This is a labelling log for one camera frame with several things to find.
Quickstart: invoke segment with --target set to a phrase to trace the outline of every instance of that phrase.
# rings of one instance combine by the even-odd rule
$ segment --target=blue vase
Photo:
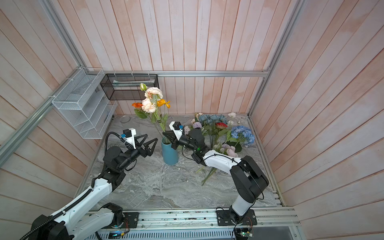
[[[163,154],[163,160],[168,165],[175,165],[177,161],[179,160],[179,154],[175,149],[171,147],[170,144],[165,144],[164,141],[166,141],[166,137],[163,137],[161,140],[161,149]]]

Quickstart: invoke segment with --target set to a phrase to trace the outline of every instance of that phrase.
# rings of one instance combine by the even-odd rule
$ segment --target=yellow-orange poppy
[[[141,106],[143,106],[143,104],[142,103],[133,103],[132,106],[135,107],[135,108],[140,109]]]
[[[169,102],[170,101],[166,102],[164,99],[160,99],[159,101],[157,101],[157,106],[161,107],[165,104],[167,106],[167,108],[170,108]]]

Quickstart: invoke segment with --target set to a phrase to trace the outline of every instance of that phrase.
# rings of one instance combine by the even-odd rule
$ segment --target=black wire basket
[[[156,74],[138,73],[108,73],[101,80],[101,87],[109,100],[144,100],[144,91],[140,90],[140,83],[147,88],[159,87]]]

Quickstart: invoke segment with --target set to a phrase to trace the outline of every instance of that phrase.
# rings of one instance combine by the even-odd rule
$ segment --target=marble tabletop
[[[201,181],[207,176],[210,167],[204,167],[197,172],[202,165],[185,158],[179,151],[179,161],[174,166],[166,165],[161,154],[161,137],[157,129],[148,119],[139,119],[137,116],[130,116],[126,122],[120,122],[121,116],[115,116],[108,129],[122,134],[123,129],[135,128],[138,135],[148,134],[147,140],[157,137],[159,139],[155,152],[150,157],[139,157],[135,168],[127,172],[126,177],[119,187],[111,194],[99,201],[92,210],[98,210],[108,202],[120,205],[123,209],[172,209],[172,208],[216,208],[229,207],[236,199],[238,193],[232,177],[220,170],[216,171],[202,186]],[[180,121],[181,124],[190,124],[192,115],[170,116],[168,122]],[[236,116],[235,125],[249,127],[246,116]],[[117,137],[110,135],[108,147],[120,146],[126,151],[123,143]],[[190,157],[191,151],[184,150],[184,154]],[[251,156],[265,172],[260,154],[253,144],[243,148],[239,157]],[[103,167],[104,147],[100,149],[95,163],[92,166],[90,175],[86,181],[87,188],[92,178],[99,175]],[[268,186],[264,190],[264,200],[257,200],[255,207],[276,206],[272,188]]]

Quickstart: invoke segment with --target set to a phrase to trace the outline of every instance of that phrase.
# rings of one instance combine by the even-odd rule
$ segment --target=wooden wall
[[[0,1],[0,144],[76,67],[38,0]],[[96,147],[51,110],[0,169],[2,237],[71,201]]]
[[[297,0],[52,0],[85,64],[109,71],[263,70]],[[171,114],[246,113],[259,78],[160,78]],[[132,101],[118,113],[131,114]]]
[[[384,239],[384,1],[308,1],[252,119],[307,239]]]

